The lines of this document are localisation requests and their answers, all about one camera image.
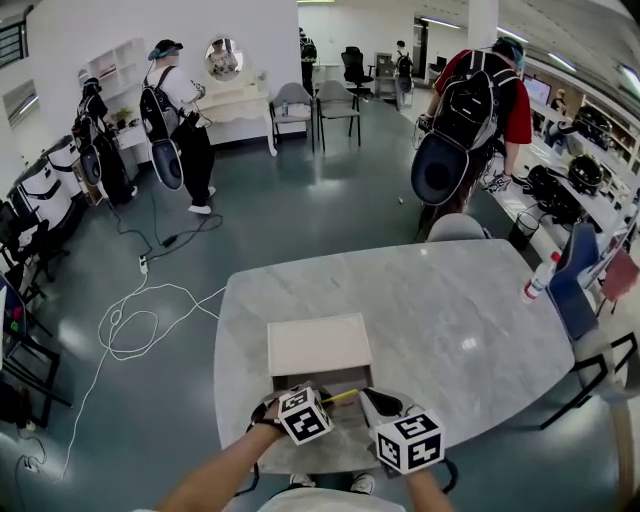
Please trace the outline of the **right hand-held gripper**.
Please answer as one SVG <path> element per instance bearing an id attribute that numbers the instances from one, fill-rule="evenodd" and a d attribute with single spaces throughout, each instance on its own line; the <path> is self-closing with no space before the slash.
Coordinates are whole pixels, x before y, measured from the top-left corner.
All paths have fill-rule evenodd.
<path id="1" fill-rule="evenodd" d="M 444 425 L 433 409 L 381 388 L 364 388 L 359 398 L 373 452 L 386 468 L 408 475 L 444 460 Z"/>

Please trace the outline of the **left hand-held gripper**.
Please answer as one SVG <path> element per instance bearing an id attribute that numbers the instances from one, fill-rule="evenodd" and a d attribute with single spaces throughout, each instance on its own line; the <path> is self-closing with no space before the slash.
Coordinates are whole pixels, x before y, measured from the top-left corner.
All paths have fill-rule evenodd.
<path id="1" fill-rule="evenodd" d="M 298 385 L 278 398 L 278 420 L 297 446 L 323 437 L 334 423 L 312 382 Z"/>

